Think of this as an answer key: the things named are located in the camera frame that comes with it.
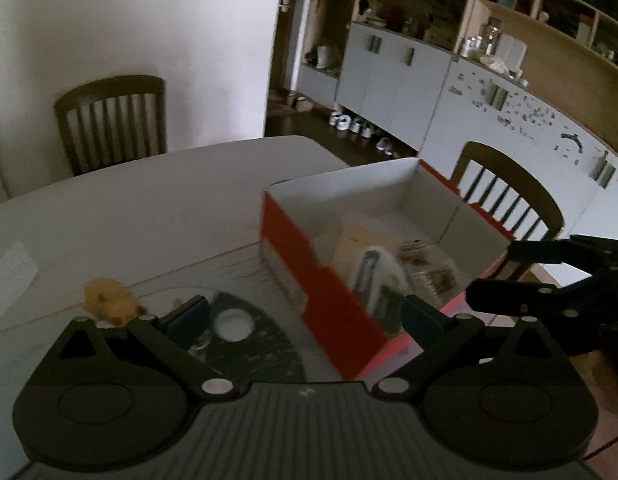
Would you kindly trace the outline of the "dark wooden chair far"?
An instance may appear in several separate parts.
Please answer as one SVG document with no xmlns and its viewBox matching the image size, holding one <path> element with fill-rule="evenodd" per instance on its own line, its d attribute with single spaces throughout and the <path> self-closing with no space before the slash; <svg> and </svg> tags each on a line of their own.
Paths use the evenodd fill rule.
<svg viewBox="0 0 618 480">
<path fill-rule="evenodd" d="M 54 113 L 74 176 L 167 152 L 163 78 L 91 81 L 58 98 Z"/>
</svg>

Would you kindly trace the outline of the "small white cup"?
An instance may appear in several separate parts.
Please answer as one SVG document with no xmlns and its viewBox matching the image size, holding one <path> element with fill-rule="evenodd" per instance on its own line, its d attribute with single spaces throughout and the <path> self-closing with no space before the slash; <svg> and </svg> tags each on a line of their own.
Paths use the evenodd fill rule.
<svg viewBox="0 0 618 480">
<path fill-rule="evenodd" d="M 245 340 L 254 329 L 253 317 L 243 309 L 223 310 L 213 320 L 213 333 L 228 342 Z"/>
</svg>

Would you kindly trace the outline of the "white paper sheet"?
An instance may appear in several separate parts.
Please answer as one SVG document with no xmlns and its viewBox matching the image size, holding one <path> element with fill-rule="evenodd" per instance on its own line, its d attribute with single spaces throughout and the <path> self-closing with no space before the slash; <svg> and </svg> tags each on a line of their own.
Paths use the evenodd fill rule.
<svg viewBox="0 0 618 480">
<path fill-rule="evenodd" d="M 29 289 L 39 273 L 20 240 L 10 246 L 0 258 L 0 318 Z"/>
</svg>

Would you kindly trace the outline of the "cotton swab pack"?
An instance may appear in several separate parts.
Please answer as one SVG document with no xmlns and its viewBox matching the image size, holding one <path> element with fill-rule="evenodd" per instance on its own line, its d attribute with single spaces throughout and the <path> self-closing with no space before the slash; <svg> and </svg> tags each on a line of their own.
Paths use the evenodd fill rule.
<svg viewBox="0 0 618 480">
<path fill-rule="evenodd" d="M 432 307 L 442 308 L 457 295 L 459 281 L 451 262 L 416 266 L 410 274 L 413 292 Z"/>
</svg>

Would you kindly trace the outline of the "brown spotted plush toy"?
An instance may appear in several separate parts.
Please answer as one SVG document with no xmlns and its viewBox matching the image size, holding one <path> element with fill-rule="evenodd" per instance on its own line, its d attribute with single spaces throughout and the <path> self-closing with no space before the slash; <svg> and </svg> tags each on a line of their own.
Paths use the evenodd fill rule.
<svg viewBox="0 0 618 480">
<path fill-rule="evenodd" d="M 129 322 L 146 313 L 126 286 L 112 278 L 96 278 L 83 285 L 83 309 L 116 327 L 126 326 Z"/>
</svg>

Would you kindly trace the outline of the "dark blue oval mat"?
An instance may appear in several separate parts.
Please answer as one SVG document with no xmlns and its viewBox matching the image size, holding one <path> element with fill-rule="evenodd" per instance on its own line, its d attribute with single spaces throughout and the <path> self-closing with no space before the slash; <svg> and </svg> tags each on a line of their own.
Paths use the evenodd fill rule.
<svg viewBox="0 0 618 480">
<path fill-rule="evenodd" d="M 243 309 L 253 317 L 255 329 L 251 336 L 228 342 L 213 333 L 213 320 L 227 309 Z M 227 292 L 213 297 L 209 326 L 189 353 L 239 387 L 251 382 L 306 380 L 303 360 L 282 327 L 266 312 Z"/>
</svg>

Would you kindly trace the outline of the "red shoe box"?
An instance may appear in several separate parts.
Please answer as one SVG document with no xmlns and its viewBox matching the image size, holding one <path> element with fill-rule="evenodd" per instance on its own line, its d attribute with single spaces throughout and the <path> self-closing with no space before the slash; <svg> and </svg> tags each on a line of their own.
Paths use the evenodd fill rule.
<svg viewBox="0 0 618 480">
<path fill-rule="evenodd" d="M 260 247 L 285 296 L 342 378 L 358 379 L 411 344 L 398 320 L 370 315 L 331 267 L 345 223 L 434 245 L 451 262 L 458 304 L 475 278 L 501 260 L 510 238 L 417 158 L 315 174 L 270 186 L 262 199 Z"/>
</svg>

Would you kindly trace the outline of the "white tissue pack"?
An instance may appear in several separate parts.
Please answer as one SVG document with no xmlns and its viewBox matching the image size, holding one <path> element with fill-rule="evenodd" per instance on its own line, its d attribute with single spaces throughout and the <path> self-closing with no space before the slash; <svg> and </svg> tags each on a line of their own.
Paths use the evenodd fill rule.
<svg viewBox="0 0 618 480">
<path fill-rule="evenodd" d="M 410 285 L 396 257 L 383 246 L 367 246 L 349 273 L 348 288 L 372 315 L 381 303 L 382 289 L 405 296 Z"/>
</svg>

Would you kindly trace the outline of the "dark wooden chair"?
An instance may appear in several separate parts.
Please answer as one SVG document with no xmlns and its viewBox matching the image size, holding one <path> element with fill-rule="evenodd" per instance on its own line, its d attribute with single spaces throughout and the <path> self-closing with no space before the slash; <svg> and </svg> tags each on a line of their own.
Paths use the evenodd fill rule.
<svg viewBox="0 0 618 480">
<path fill-rule="evenodd" d="M 565 226 L 559 205 L 540 181 L 487 144 L 466 143 L 450 181 L 462 200 L 510 240 L 553 240 Z"/>
<path fill-rule="evenodd" d="M 58 98 L 54 113 L 74 176 L 167 152 L 163 78 L 91 81 Z"/>
</svg>

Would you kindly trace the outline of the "dark wooden chair right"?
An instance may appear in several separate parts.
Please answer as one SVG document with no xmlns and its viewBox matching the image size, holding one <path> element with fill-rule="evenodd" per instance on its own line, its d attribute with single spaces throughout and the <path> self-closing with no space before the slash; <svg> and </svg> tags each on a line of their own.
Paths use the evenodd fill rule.
<svg viewBox="0 0 618 480">
<path fill-rule="evenodd" d="M 540 181 L 487 144 L 466 143 L 450 181 L 462 200 L 510 240 L 553 240 L 565 226 L 559 205 Z"/>
</svg>

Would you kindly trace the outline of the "white wall cabinet unit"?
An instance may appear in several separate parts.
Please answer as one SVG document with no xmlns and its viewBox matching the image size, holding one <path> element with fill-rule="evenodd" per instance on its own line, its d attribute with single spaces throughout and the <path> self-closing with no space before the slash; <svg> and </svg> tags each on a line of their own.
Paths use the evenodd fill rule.
<svg viewBox="0 0 618 480">
<path fill-rule="evenodd" d="M 568 233 L 618 237 L 618 18 L 588 0 L 310 0 L 299 90 L 450 174 L 514 158 Z"/>
</svg>

